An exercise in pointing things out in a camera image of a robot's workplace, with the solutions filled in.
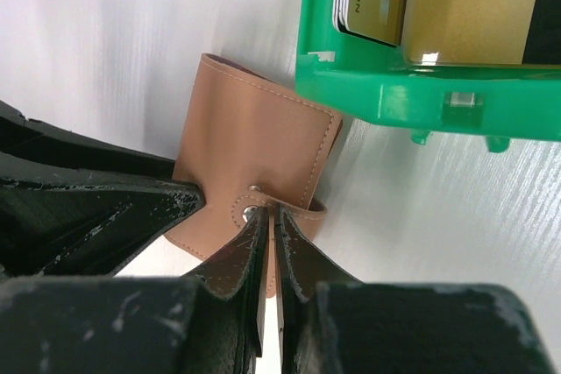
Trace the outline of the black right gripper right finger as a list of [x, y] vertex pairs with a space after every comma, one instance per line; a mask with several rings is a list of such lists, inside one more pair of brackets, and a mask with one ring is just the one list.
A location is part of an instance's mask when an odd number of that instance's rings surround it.
[[552, 373], [529, 310], [494, 284], [365, 283], [274, 215], [285, 373]]

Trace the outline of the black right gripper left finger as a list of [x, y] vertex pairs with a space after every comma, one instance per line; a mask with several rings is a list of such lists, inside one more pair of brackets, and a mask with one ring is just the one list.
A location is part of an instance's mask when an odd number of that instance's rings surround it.
[[15, 278], [4, 373], [252, 373], [262, 354], [268, 212], [177, 278]]

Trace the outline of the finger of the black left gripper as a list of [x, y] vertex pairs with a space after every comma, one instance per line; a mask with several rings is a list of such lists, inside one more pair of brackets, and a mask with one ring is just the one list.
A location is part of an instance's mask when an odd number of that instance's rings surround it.
[[203, 204], [191, 183], [3, 179], [1, 278], [114, 275]]
[[174, 161], [26, 118], [1, 103], [1, 152], [40, 164], [170, 179]]

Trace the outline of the green plastic card bin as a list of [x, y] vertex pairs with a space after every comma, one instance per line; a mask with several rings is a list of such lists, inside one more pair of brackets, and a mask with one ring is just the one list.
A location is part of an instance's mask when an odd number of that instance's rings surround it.
[[482, 136], [490, 152], [512, 138], [560, 139], [560, 73], [553, 69], [414, 66], [391, 46], [339, 32], [333, 0], [302, 0], [295, 90], [368, 123]]

